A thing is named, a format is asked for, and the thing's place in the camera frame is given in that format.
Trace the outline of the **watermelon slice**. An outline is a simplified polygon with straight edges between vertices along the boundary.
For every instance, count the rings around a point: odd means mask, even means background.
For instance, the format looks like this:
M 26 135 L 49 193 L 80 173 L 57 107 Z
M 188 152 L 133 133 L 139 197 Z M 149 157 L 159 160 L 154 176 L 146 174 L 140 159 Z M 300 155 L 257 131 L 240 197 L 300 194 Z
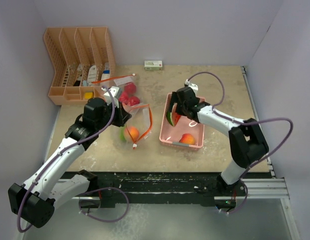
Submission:
M 166 119 L 168 121 L 168 123 L 175 127 L 178 123 L 178 121 L 181 118 L 181 115 L 179 115 L 176 112 L 177 109 L 177 104 L 175 103 L 172 107 L 169 107 L 168 110 L 166 111 Z

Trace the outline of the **clear orange-zipper bag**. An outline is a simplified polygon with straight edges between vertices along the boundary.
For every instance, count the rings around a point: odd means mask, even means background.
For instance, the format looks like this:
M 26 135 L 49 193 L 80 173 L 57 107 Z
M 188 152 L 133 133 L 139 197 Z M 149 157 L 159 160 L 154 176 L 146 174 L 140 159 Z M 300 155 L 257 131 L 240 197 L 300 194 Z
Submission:
M 103 81 L 96 80 L 95 82 L 93 82 L 93 86 L 107 86 L 108 88 L 112 86 L 116 86 L 116 87 L 119 87 L 122 90 L 122 92 L 124 92 L 124 86 L 129 82 L 133 82 L 137 87 L 137 79 L 138 79 L 138 75 L 135 73 L 132 73 L 130 75 L 111 77 Z M 141 101 L 141 95 L 139 93 L 138 87 L 134 95 L 129 95 L 129 97 L 131 96 L 137 96 Z
M 114 131 L 117 144 L 120 149 L 136 150 L 145 148 L 149 136 L 152 133 L 153 115 L 149 104 L 141 103 L 135 106 L 124 105 L 124 110 L 130 113 L 132 117 L 125 123 L 123 127 L 119 127 Z M 119 138 L 121 128 L 136 127 L 139 130 L 139 138 L 136 141 L 122 142 Z

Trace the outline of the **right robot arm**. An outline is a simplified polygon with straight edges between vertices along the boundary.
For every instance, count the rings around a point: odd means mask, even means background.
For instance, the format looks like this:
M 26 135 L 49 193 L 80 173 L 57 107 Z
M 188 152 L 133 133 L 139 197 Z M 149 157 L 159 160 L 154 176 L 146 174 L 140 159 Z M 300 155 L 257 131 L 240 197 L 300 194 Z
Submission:
M 217 190 L 223 196 L 230 195 L 248 167 L 269 151 L 266 139 L 255 119 L 243 120 L 223 114 L 198 98 L 189 86 L 172 92 L 166 112 L 169 121 L 173 112 L 198 124 L 212 127 L 228 137 L 232 160 L 217 177 Z

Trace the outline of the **red apple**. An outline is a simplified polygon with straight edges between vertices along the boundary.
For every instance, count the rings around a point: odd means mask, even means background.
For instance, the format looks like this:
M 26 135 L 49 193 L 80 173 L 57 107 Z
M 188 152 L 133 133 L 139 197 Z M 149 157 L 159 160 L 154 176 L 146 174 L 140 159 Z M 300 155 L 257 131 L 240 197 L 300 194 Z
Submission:
M 134 95 L 137 91 L 137 87 L 133 82 L 128 82 L 125 86 L 124 86 L 124 91 L 129 94 L 129 95 Z

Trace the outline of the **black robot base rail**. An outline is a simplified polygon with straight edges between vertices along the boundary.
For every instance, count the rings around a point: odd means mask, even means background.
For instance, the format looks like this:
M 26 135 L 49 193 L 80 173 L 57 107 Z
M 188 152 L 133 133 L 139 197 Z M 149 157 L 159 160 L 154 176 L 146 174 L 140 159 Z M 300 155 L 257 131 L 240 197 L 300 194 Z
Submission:
M 90 172 L 93 185 L 79 195 L 88 208 L 117 204 L 195 204 L 233 208 L 235 199 L 247 194 L 243 182 L 226 186 L 218 173 L 208 172 Z

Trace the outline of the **clear orange-zipper top bag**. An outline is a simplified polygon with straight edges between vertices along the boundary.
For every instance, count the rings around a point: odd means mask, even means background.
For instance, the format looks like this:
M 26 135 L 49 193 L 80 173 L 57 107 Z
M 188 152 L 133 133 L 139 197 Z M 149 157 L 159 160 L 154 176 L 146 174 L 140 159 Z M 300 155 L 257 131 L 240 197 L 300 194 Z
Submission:
M 130 75 L 111 77 L 103 81 L 96 80 L 95 82 L 93 82 L 93 86 L 107 86 L 108 88 L 112 86 L 116 86 L 116 87 L 119 87 L 122 90 L 122 92 L 124 92 L 124 86 L 129 82 L 133 82 L 137 87 L 137 79 L 138 79 L 138 75 L 135 73 L 132 73 Z M 138 87 L 134 95 L 129 95 L 129 97 L 131 96 L 137 96 L 141 101 L 141 95 L 139 93 Z

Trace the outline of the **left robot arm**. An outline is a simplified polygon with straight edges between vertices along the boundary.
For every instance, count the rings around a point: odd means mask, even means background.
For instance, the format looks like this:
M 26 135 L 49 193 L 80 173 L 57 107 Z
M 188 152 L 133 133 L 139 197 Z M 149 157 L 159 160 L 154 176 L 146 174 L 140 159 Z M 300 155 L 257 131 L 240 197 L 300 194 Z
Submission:
M 123 127 L 131 117 L 120 102 L 111 100 L 107 103 L 98 97 L 88 100 L 83 113 L 77 116 L 51 157 L 23 184 L 14 183 L 9 188 L 10 206 L 17 215 L 19 232 L 27 231 L 21 226 L 22 220 L 27 221 L 30 227 L 43 227 L 56 208 L 77 195 L 92 196 L 102 191 L 123 193 L 113 186 L 98 188 L 97 176 L 86 170 L 63 184 L 57 182 L 107 127 Z

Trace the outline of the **dark red round fruit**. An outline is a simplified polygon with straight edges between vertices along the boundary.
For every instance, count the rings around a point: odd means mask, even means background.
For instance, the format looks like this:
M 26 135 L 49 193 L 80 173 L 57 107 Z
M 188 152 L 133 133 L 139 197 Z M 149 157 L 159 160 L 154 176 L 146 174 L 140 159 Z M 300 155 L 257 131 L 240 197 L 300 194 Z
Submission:
M 129 95 L 124 91 L 121 93 L 120 97 L 119 97 L 119 101 L 126 104 L 129 100 Z

